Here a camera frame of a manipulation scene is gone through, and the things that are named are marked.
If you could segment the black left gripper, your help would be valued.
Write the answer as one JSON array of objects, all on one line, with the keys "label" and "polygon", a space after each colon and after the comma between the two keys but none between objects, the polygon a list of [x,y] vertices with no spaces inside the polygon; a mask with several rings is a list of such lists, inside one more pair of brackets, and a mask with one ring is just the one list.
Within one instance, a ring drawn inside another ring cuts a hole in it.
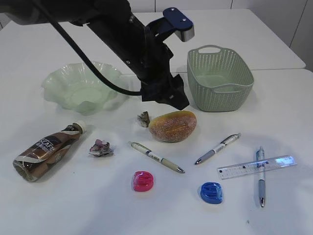
[{"label": "black left gripper", "polygon": [[177,74],[166,82],[173,53],[151,31],[144,32],[143,46],[140,57],[142,71],[138,77],[141,81],[141,100],[155,101],[183,110],[189,105],[189,100],[184,91],[182,77]]}]

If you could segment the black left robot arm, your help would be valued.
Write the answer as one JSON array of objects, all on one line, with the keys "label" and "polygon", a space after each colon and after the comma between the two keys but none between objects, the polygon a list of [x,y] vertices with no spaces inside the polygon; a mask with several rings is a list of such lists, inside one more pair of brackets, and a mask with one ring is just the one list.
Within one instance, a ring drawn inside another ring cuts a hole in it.
[{"label": "black left robot arm", "polygon": [[[177,8],[165,9],[161,18],[147,25],[133,14],[126,0],[3,0],[0,10],[20,25],[51,24],[93,74],[111,89],[178,110],[189,105],[182,78],[171,75],[173,53],[164,42],[172,34],[183,42],[195,34],[193,22]],[[135,73],[140,90],[123,89],[105,78],[61,27],[62,22],[87,25]]]}]

